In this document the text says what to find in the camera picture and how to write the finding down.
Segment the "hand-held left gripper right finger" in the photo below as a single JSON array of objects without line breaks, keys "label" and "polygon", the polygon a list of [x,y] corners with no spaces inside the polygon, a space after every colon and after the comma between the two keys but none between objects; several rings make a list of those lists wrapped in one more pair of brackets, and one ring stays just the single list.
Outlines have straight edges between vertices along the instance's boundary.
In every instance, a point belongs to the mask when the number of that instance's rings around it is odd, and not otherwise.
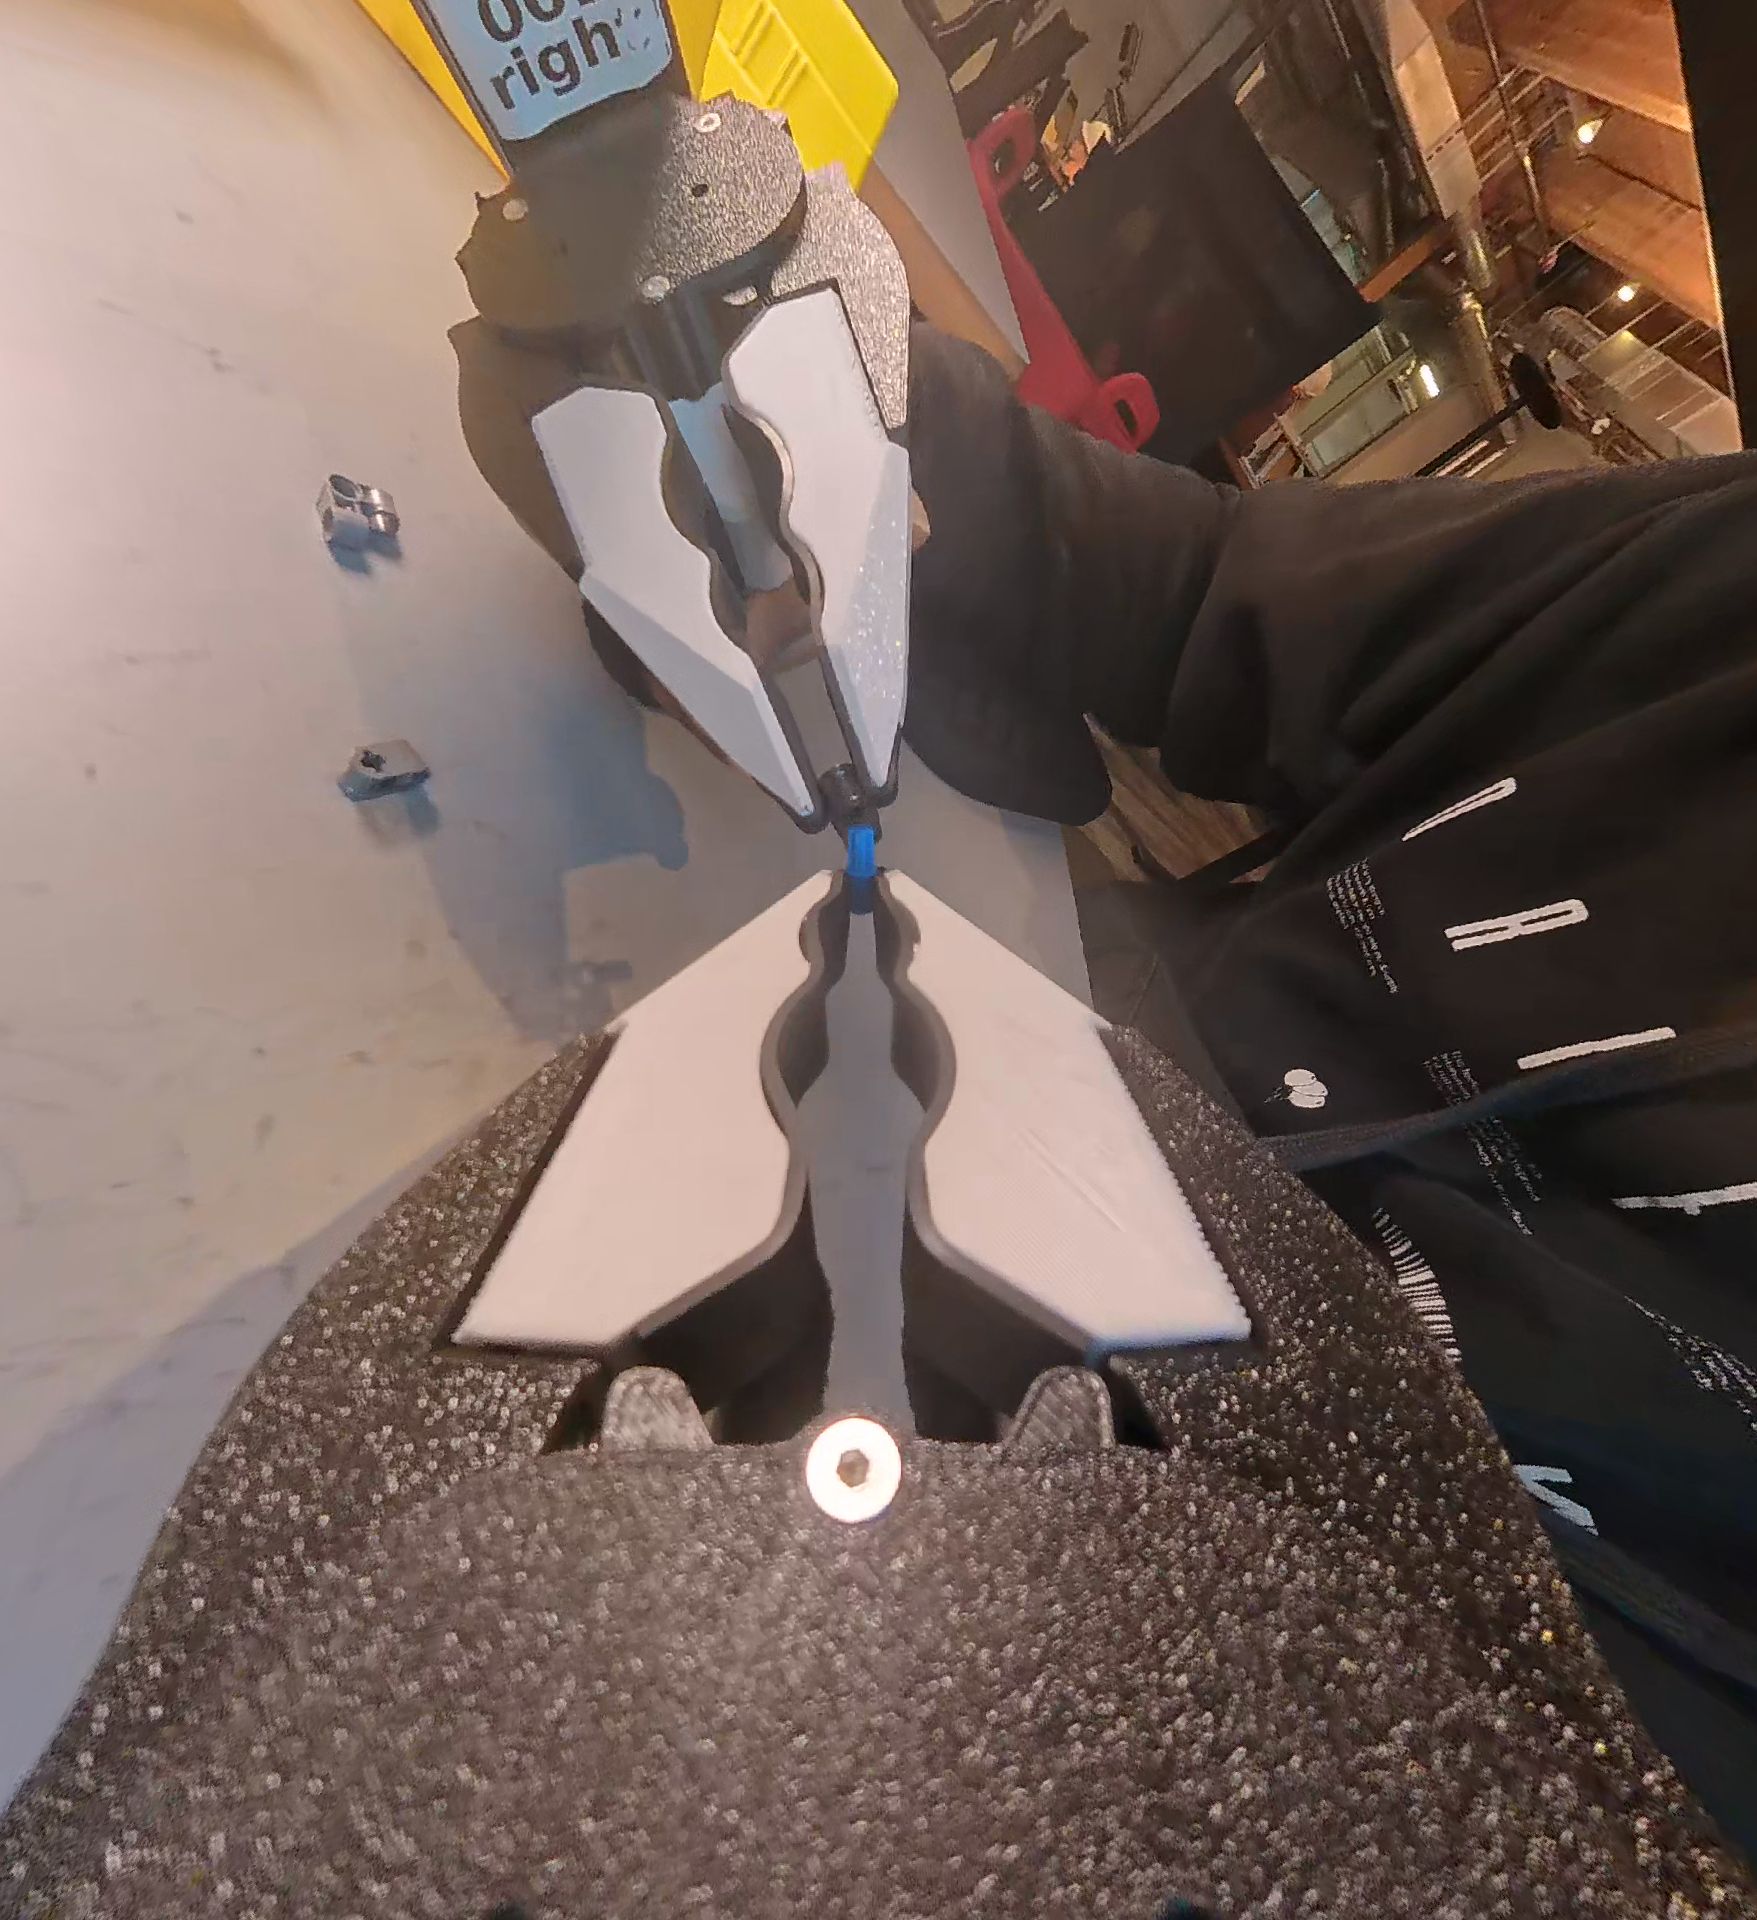
[{"label": "hand-held left gripper right finger", "polygon": [[943,1272],[1067,1351],[1249,1342],[1105,1020],[903,873],[880,880],[880,973],[921,1108],[911,1222]]}]

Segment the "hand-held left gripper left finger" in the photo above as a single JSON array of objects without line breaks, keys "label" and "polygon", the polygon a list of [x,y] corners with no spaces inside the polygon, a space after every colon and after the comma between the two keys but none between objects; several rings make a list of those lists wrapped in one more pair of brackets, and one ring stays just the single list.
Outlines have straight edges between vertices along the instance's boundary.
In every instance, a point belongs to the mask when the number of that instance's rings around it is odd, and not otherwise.
[{"label": "hand-held left gripper left finger", "polygon": [[796,1108],[841,951],[818,873],[605,1032],[603,1062],[482,1259],[462,1351],[626,1351],[761,1268],[796,1226]]}]

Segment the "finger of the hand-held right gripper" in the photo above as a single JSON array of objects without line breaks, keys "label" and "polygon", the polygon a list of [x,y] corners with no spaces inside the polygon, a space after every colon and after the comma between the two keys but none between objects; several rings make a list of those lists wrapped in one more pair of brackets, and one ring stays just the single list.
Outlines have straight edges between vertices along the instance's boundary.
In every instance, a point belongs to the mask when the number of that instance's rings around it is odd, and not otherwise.
[{"label": "finger of the hand-held right gripper", "polygon": [[747,613],[706,538],[710,493],[662,396],[575,389],[533,418],[580,552],[580,593],[689,724],[801,831],[827,816],[787,714],[747,654]]},{"label": "finger of the hand-held right gripper", "polygon": [[774,528],[806,582],[857,806],[888,807],[911,684],[911,456],[838,288],[771,304],[729,351],[726,393],[776,459]]}]

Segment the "yellow plastic bin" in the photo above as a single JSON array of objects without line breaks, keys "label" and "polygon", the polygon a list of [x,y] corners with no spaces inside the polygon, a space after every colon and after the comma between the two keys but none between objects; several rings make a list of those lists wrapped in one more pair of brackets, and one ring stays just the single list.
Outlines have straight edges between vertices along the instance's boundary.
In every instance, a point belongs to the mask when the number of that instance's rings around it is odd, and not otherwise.
[{"label": "yellow plastic bin", "polygon": [[734,97],[811,172],[863,184],[895,77],[848,4],[363,4],[450,117],[515,175],[627,97]]}]

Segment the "grey desk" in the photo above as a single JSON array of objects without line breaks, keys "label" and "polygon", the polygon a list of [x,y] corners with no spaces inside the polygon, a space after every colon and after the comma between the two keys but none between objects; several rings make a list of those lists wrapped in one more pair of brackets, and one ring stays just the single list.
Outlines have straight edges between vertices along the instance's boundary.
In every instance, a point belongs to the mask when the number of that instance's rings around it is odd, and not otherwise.
[{"label": "grey desk", "polygon": [[488,185],[355,4],[0,4],[0,1810],[305,1291],[827,866],[478,470]]}]

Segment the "person's right hand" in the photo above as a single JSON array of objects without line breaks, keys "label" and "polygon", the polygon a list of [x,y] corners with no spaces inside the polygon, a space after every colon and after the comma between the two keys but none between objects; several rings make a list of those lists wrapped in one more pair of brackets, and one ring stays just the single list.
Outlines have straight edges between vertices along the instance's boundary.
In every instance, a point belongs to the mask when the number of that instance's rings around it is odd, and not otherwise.
[{"label": "person's right hand", "polygon": [[767,680],[781,680],[818,659],[818,636],[811,603],[798,579],[746,597],[746,654]]}]

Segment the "red plastic stand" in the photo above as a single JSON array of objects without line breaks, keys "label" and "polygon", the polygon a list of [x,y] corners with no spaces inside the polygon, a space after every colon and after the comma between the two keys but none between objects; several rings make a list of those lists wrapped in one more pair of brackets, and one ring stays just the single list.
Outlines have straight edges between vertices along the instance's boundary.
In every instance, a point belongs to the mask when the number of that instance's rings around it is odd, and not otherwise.
[{"label": "red plastic stand", "polygon": [[1154,386],[1139,372],[1102,376],[1051,301],[1031,258],[1005,218],[1005,199],[1039,157],[1039,131],[1028,110],[1005,110],[967,141],[967,161],[981,195],[991,241],[1025,341],[1025,373],[1015,383],[1028,405],[1052,415],[1125,453],[1139,453],[1159,429]]}]

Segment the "small grey round-hole brick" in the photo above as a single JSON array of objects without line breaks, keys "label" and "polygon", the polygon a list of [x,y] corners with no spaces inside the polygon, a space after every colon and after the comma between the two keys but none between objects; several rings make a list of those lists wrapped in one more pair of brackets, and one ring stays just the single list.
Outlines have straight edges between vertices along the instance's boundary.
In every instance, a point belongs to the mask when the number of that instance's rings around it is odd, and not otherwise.
[{"label": "small grey round-hole brick", "polygon": [[389,492],[332,470],[315,500],[322,542],[338,553],[389,552],[401,545],[401,513]]}]

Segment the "dark partition screen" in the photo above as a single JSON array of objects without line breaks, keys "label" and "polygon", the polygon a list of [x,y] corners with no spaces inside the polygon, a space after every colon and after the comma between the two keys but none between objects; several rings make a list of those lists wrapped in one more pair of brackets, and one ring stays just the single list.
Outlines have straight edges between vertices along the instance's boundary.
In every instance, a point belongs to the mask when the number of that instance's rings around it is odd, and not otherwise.
[{"label": "dark partition screen", "polygon": [[1145,450],[1181,468],[1379,319],[1225,77],[1047,207],[1014,199],[1011,231],[1088,363],[1154,386]]}]

